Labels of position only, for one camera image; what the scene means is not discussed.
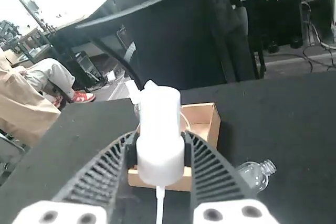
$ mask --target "open cardboard box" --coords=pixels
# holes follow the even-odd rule
[[[182,113],[187,118],[191,126],[191,132],[199,135],[204,140],[207,140],[211,146],[217,147],[220,117],[214,103],[199,103],[183,105]],[[181,131],[186,130],[185,120],[181,117]],[[174,191],[191,191],[191,168],[184,167],[183,177],[175,184],[168,186],[167,190]],[[145,184],[139,177],[136,167],[129,169],[128,182],[130,186],[149,187],[151,185]]]

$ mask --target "black tabletop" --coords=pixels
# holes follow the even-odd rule
[[[215,102],[218,149],[234,165],[271,159],[278,171],[260,200],[281,223],[335,223],[336,72],[248,81],[182,92],[182,103]],[[0,223],[52,198],[99,150],[137,125],[129,100],[71,104],[0,187]],[[154,223],[155,192],[135,188],[123,223]],[[188,223],[189,194],[167,192],[164,223]]]

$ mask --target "shoe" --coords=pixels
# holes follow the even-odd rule
[[[75,103],[88,103],[92,102],[95,98],[94,94],[75,91],[72,101]]]
[[[60,95],[58,95],[57,97],[55,97],[55,99],[53,100],[52,104],[56,107],[59,108],[61,106],[63,97],[61,97]]]

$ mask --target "beige pants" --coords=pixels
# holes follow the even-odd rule
[[[0,129],[35,146],[59,115],[60,111],[0,55]]]
[[[41,91],[50,80],[69,97],[74,96],[72,85],[75,77],[55,59],[48,58],[34,64],[24,77],[37,91]]]

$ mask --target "white spray bottle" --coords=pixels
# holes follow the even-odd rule
[[[133,103],[139,103],[140,136],[137,140],[138,173],[156,186],[156,224],[162,223],[164,187],[183,177],[184,141],[180,129],[181,94],[171,87],[148,81],[139,92],[134,81],[126,83]]]

